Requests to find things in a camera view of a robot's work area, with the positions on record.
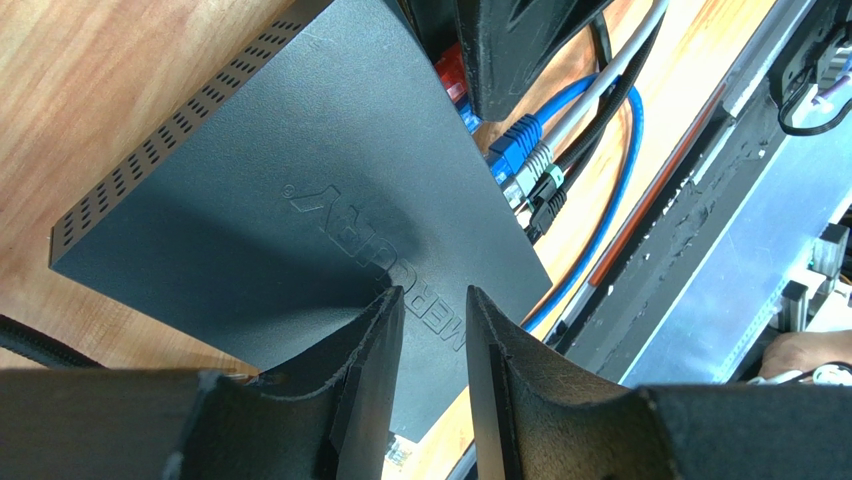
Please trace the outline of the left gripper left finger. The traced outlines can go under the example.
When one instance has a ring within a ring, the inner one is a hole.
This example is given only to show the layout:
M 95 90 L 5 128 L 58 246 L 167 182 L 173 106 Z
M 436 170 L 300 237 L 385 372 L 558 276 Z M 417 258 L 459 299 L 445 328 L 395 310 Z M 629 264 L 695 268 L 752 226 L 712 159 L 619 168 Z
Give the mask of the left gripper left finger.
M 301 354 L 246 381 L 114 370 L 10 318 L 1 374 L 5 479 L 377 479 L 401 356 L 392 287 Z

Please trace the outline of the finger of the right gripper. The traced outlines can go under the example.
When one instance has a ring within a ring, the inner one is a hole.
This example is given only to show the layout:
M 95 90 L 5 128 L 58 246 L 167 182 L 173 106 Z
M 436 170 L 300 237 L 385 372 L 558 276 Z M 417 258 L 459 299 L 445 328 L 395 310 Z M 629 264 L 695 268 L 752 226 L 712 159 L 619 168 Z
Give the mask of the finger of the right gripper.
M 457 1 L 456 26 L 476 115 L 508 118 L 551 59 L 607 0 Z

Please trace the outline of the black network switch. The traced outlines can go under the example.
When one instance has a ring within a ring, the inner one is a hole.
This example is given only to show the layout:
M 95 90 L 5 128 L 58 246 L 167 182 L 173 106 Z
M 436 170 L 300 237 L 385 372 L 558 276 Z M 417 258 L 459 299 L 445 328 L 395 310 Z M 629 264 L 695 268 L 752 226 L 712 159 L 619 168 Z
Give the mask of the black network switch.
M 296 1 L 63 215 L 50 268 L 261 370 L 391 286 L 393 433 L 466 387 L 466 292 L 551 282 L 391 1 Z

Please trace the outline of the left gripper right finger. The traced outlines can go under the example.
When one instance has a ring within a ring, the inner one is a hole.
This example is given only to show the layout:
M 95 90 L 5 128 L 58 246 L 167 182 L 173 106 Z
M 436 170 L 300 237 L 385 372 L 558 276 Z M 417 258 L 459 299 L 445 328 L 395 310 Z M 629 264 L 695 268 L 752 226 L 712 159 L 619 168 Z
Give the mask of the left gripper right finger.
M 847 479 L 847 386 L 630 389 L 562 357 L 467 291 L 482 479 Z

